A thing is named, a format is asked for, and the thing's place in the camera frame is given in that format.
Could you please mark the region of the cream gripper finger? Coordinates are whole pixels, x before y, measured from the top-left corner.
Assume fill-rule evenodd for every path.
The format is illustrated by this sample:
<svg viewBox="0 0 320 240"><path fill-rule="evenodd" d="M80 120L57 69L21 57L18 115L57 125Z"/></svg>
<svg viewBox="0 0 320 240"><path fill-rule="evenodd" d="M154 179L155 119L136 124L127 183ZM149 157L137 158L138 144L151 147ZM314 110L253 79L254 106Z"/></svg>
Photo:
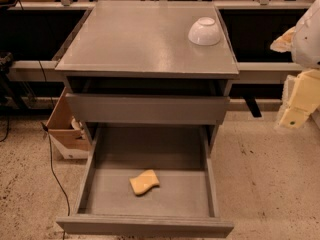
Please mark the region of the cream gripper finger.
<svg viewBox="0 0 320 240"><path fill-rule="evenodd" d="M320 71L310 69L288 75L283 86L277 126L298 129L320 106Z"/></svg>
<svg viewBox="0 0 320 240"><path fill-rule="evenodd" d="M288 29L285 33L272 42L270 49L280 53L290 52L294 33L294 27Z"/></svg>

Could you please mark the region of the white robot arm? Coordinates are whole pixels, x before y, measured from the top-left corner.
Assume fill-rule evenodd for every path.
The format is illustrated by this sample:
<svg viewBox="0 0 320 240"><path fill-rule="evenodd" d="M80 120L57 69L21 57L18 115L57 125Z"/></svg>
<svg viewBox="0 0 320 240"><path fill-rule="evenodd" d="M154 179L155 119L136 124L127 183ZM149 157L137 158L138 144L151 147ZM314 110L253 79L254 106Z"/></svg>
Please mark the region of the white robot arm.
<svg viewBox="0 0 320 240"><path fill-rule="evenodd" d="M276 52L290 52L304 70L289 76L283 88L278 125L300 128L320 106L320 0L315 0L296 25L270 45Z"/></svg>

